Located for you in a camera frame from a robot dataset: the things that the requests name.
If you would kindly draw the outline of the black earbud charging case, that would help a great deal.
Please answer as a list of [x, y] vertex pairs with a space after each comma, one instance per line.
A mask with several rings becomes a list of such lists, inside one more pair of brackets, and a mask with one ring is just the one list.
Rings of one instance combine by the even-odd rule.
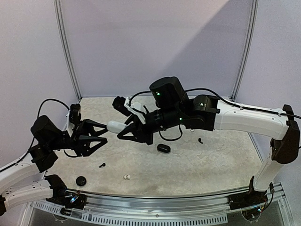
[[170, 148], [170, 146], [165, 145], [165, 144], [158, 144], [157, 151], [160, 153], [169, 154], [171, 152], [171, 148]]

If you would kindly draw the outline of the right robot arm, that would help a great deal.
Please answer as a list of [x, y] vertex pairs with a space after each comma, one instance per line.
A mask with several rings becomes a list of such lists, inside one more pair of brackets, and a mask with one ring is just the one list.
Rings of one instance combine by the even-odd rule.
[[133, 97], [114, 99], [113, 107], [127, 116], [127, 121], [118, 127], [119, 139], [151, 145], [154, 133], [180, 125], [186, 129], [237, 130], [270, 137], [269, 157], [243, 195], [247, 205], [254, 205], [280, 169], [298, 156], [301, 132], [289, 105], [268, 109], [237, 104], [207, 88], [202, 88], [195, 98], [189, 98], [177, 77], [153, 82], [149, 93], [157, 106], [153, 112], [134, 102]]

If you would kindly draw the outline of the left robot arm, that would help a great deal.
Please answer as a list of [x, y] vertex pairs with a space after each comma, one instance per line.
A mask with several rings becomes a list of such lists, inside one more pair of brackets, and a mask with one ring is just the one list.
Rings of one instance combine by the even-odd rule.
[[80, 192], [68, 192], [58, 175], [45, 176], [42, 180], [12, 190], [23, 179], [43, 173], [53, 167], [58, 156], [56, 150], [74, 150], [77, 157], [89, 157], [107, 144], [101, 135], [108, 130], [106, 125], [90, 119], [79, 121], [71, 131], [62, 131], [46, 116], [36, 119], [31, 133], [37, 144], [27, 153], [0, 169], [0, 213], [27, 202], [46, 199], [67, 209], [84, 209], [87, 196]]

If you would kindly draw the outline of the round black case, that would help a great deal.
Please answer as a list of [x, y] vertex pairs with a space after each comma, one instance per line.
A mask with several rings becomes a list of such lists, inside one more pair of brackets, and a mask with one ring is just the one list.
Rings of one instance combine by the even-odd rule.
[[77, 186], [83, 187], [87, 184], [87, 179], [84, 176], [78, 176], [75, 182]]

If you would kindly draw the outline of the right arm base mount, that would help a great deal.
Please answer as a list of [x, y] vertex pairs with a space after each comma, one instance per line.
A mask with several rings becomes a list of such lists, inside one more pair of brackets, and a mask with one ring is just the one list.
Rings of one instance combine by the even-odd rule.
[[243, 209], [266, 203], [267, 190], [257, 191], [253, 186], [250, 186], [247, 192], [231, 194], [227, 196], [231, 210]]

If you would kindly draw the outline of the white earbud charging case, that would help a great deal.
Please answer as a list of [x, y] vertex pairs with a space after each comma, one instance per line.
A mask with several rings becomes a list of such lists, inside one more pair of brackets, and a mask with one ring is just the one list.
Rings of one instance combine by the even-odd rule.
[[126, 127], [127, 127], [126, 124], [118, 122], [118, 121], [109, 121], [106, 125], [107, 130], [114, 134], [120, 133]]

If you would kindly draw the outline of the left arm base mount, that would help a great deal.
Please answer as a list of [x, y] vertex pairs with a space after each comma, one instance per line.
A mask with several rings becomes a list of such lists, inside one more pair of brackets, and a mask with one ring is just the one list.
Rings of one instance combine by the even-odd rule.
[[66, 209], [79, 209], [83, 210], [87, 196], [82, 194], [80, 191], [68, 192], [67, 190], [57, 192], [51, 198], [46, 198], [46, 201], [64, 206]]

